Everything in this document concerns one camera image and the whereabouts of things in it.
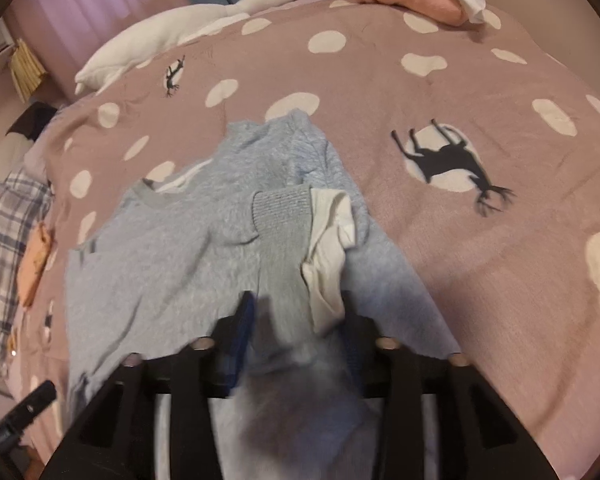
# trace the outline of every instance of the white goose plush toy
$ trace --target white goose plush toy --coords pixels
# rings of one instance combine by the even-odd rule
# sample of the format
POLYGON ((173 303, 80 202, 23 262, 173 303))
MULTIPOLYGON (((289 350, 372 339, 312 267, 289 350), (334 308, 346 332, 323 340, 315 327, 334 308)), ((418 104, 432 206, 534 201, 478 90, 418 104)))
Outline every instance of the white goose plush toy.
POLYGON ((75 93, 84 88, 102 92, 123 73, 156 54, 292 1, 240 0, 226 6, 197 4, 165 10, 135 23, 101 46, 75 75, 75 93))

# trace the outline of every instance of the bed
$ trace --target bed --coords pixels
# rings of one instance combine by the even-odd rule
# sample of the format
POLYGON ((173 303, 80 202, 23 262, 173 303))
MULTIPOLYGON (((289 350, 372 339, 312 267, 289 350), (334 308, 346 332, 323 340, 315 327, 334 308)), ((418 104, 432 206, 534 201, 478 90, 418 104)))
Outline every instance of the bed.
POLYGON ((16 324, 16 395, 46 378, 59 391, 30 431, 41 457, 65 429, 68 250, 139 178, 211 157, 228 123, 298 107, 560 477, 583 476, 600 454, 600 95, 505 12, 487 17, 452 29, 313 0, 160 54, 66 110, 46 150, 57 245, 16 324), (451 163, 418 158, 445 146, 451 163))

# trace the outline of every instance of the plaid fabric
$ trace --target plaid fabric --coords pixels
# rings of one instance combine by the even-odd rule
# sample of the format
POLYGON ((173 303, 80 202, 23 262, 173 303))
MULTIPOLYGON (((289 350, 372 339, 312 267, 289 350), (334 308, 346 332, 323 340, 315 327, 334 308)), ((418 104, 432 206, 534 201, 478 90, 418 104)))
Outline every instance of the plaid fabric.
POLYGON ((0 183, 0 359, 4 358, 11 323, 18 306, 16 276, 29 232, 51 204, 49 188, 23 170, 0 183))

